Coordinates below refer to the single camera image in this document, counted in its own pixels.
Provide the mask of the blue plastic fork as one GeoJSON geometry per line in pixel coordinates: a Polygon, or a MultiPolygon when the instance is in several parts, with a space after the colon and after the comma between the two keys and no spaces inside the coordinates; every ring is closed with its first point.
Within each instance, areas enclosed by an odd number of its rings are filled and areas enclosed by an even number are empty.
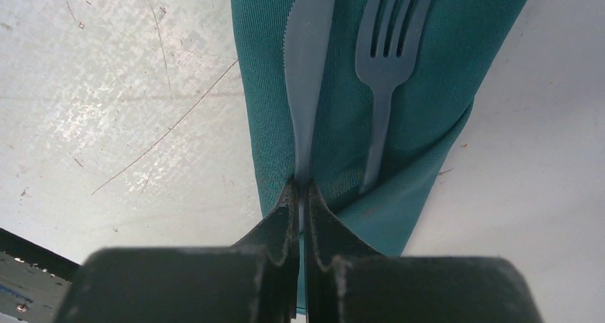
{"type": "Polygon", "coordinates": [[[392,94],[412,75],[432,0],[367,0],[355,49],[357,77],[373,93],[369,148],[360,193],[377,182],[392,94]]]}

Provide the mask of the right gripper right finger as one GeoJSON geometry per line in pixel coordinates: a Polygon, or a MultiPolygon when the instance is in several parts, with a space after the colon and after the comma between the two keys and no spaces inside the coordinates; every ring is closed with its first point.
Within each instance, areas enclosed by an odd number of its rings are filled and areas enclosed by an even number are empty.
{"type": "Polygon", "coordinates": [[[529,286],[500,257],[388,257],[302,192],[309,322],[540,322],[529,286]]]}

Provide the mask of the teal satin napkin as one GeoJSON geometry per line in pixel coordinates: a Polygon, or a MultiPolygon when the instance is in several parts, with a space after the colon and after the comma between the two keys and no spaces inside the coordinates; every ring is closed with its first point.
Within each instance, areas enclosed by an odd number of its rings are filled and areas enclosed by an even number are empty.
{"type": "MultiPolygon", "coordinates": [[[[371,90],[354,50],[367,0],[336,0],[317,108],[313,177],[327,206],[358,237],[400,256],[474,97],[527,0],[432,0],[411,78],[392,97],[380,177],[358,184],[370,133],[371,90]]],[[[267,215],[294,173],[283,36],[294,0],[231,0],[260,209],[267,215]]]]}

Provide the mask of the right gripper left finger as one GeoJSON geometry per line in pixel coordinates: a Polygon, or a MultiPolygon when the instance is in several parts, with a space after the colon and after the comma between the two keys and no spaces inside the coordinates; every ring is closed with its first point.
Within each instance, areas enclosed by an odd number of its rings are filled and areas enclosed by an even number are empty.
{"type": "Polygon", "coordinates": [[[297,310],[298,189],[227,247],[121,247],[92,254],[57,322],[289,322],[297,310]]]}

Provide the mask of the blue plastic knife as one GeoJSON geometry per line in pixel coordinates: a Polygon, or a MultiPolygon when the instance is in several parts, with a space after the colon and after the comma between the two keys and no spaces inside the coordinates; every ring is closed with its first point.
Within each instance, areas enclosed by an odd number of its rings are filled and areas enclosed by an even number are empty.
{"type": "Polygon", "coordinates": [[[312,140],[335,0],[294,0],[283,41],[288,105],[295,137],[295,182],[311,178],[312,140]]]}

